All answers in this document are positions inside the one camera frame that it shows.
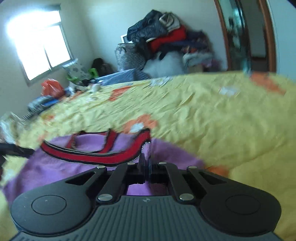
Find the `purple sweater with red trim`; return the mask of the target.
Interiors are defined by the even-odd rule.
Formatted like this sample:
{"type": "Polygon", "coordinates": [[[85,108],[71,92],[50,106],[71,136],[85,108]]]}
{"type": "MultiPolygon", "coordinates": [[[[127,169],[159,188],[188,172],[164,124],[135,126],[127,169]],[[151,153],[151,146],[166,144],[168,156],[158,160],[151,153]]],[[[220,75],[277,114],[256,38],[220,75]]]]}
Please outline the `purple sweater with red trim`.
{"type": "Polygon", "coordinates": [[[138,163],[140,154],[153,162],[172,163],[183,170],[188,166],[205,167],[201,159],[181,148],[151,138],[148,128],[134,135],[112,129],[98,133],[81,131],[43,141],[19,174],[4,185],[3,194],[7,202],[12,203],[24,192],[83,173],[94,166],[114,170],[119,164],[138,163]]]}

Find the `pile of clothes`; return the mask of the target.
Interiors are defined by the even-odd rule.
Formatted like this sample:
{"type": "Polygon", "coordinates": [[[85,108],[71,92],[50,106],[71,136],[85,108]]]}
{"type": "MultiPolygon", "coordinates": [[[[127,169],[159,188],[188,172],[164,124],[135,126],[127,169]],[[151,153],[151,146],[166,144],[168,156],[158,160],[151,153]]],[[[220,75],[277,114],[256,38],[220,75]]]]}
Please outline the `pile of clothes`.
{"type": "Polygon", "coordinates": [[[126,37],[146,60],[156,57],[163,60],[168,53],[177,52],[186,68],[197,65],[202,65],[205,71],[219,68],[206,33],[187,28],[174,13],[153,9],[128,28],[126,37]]]}

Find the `black white striped garment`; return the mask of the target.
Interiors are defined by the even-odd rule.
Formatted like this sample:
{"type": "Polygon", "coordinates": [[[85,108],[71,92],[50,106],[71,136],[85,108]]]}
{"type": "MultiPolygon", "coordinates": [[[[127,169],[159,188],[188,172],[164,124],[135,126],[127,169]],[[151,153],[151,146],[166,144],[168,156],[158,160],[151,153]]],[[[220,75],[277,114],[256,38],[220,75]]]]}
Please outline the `black white striped garment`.
{"type": "Polygon", "coordinates": [[[28,104],[29,113],[41,113],[44,110],[50,108],[57,102],[57,99],[50,95],[43,95],[28,104]]]}

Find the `orange plastic bag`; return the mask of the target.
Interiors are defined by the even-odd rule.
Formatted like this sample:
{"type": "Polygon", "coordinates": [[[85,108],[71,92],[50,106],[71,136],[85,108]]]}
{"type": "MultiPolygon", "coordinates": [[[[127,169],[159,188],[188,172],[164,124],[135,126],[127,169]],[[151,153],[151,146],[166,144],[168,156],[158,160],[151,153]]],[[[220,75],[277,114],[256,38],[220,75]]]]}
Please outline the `orange plastic bag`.
{"type": "Polygon", "coordinates": [[[55,99],[60,99],[65,95],[65,90],[62,85],[54,79],[47,79],[42,84],[42,93],[41,95],[49,95],[55,99]]]}

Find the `blue quilted bedding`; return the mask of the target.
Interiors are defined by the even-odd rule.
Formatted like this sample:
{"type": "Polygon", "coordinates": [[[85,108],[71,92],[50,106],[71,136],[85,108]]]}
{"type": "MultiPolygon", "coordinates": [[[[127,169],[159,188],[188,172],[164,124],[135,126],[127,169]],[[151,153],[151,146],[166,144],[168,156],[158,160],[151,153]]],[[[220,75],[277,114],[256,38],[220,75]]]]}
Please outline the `blue quilted bedding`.
{"type": "Polygon", "coordinates": [[[149,79],[149,75],[138,69],[129,69],[125,71],[119,71],[110,75],[102,76],[92,80],[93,84],[100,84],[102,86],[134,82],[149,79]]]}

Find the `yellow carrot-print quilt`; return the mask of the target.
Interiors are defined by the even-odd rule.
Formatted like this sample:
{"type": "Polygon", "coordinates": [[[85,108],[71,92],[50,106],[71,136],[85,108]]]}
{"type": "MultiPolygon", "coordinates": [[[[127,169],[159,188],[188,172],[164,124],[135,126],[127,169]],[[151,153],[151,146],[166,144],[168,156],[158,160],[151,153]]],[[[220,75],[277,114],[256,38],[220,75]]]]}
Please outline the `yellow carrot-print quilt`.
{"type": "Polygon", "coordinates": [[[190,74],[102,86],[26,126],[17,146],[81,131],[175,145],[205,167],[94,166],[8,203],[3,187],[28,158],[1,156],[1,240],[295,240],[295,84],[255,72],[190,74]]]}

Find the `floral cushion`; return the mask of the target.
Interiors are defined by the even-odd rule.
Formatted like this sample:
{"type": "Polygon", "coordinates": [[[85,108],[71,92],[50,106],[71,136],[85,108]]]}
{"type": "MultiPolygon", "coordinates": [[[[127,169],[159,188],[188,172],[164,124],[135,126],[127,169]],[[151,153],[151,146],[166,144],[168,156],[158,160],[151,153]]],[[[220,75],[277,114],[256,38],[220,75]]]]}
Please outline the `floral cushion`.
{"type": "Polygon", "coordinates": [[[68,73],[70,79],[85,80],[90,79],[91,75],[88,70],[81,64],[78,58],[62,66],[68,73]]]}

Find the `green plastic chair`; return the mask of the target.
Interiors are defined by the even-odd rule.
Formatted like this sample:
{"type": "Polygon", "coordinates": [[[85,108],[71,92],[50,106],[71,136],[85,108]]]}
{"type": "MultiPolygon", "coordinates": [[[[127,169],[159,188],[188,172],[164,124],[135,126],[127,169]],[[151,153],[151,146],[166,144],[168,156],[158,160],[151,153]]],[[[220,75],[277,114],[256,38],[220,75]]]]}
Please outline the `green plastic chair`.
{"type": "Polygon", "coordinates": [[[84,68],[73,68],[67,74],[67,79],[70,82],[79,82],[82,80],[91,80],[98,78],[98,73],[95,68],[86,71],[84,68]]]}

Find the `window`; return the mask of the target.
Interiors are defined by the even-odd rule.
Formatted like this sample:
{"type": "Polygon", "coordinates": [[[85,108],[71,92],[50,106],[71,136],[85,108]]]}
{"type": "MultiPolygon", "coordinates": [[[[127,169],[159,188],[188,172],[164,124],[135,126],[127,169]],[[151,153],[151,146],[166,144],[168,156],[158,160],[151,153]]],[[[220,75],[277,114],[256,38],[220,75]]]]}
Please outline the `window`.
{"type": "Polygon", "coordinates": [[[29,86],[74,59],[60,11],[60,4],[47,5],[14,16],[6,25],[29,86]]]}

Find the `checkered houndstooth bag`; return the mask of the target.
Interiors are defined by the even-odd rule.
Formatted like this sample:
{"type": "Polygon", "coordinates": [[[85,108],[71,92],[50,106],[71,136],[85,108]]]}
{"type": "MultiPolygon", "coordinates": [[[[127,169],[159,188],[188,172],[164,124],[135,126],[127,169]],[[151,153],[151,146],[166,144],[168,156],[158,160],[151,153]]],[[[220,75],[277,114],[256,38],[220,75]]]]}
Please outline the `checkered houndstooth bag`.
{"type": "Polygon", "coordinates": [[[114,52],[118,71],[142,70],[146,64],[145,57],[138,52],[136,45],[133,43],[119,43],[114,52]]]}

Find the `wooden door frame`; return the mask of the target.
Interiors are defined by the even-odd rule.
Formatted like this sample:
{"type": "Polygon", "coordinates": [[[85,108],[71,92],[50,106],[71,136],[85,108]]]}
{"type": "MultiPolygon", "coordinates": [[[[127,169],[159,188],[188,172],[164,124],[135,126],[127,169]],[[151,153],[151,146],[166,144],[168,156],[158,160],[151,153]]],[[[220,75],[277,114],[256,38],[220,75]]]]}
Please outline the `wooden door frame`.
{"type": "Polygon", "coordinates": [[[227,69],[276,72],[276,42],[267,1],[214,1],[227,69]]]}

